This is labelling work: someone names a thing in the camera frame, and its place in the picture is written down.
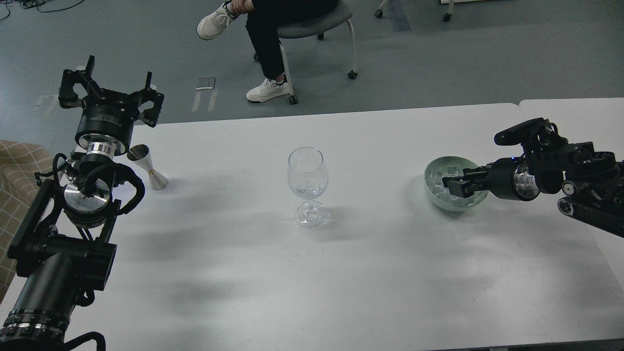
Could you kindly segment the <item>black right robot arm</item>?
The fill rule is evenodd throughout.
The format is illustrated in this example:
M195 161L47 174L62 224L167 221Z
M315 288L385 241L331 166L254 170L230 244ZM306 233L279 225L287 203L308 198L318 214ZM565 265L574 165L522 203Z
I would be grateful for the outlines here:
M495 134L499 146L522 146L520 157L500 158L444 177L457 197L489 191L498 198L534 200L539 194L564 193L557 202L567 217L624 235L623 162L614 153L595 151L592 142L570 143L555 123L533 118Z

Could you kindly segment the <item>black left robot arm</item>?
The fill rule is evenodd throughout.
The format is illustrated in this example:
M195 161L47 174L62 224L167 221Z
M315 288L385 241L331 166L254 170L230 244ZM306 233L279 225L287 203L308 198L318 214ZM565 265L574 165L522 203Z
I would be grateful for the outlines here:
M146 188L134 170L114 158L127 154L136 121L154 128L164 95L151 85L121 93L84 69L65 70L58 100L82 110L75 142L81 148L53 158L51 171L36 173L39 191L17 229L7 256L26 282L1 329L3 351L73 351L89 341L106 349L96 331L65 340L77 306L87 307L111 274L117 246L110 242L118 216L133 211Z

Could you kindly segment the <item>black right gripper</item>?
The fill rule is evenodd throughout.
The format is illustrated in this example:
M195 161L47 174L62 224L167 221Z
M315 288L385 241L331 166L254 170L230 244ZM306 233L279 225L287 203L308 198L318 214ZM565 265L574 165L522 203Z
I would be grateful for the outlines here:
M488 189L473 178L487 178ZM464 168L462 177L443 177L443 186L460 198L485 197L490 191L498 198L531 201L540 194L524 158L500 158L486 166Z

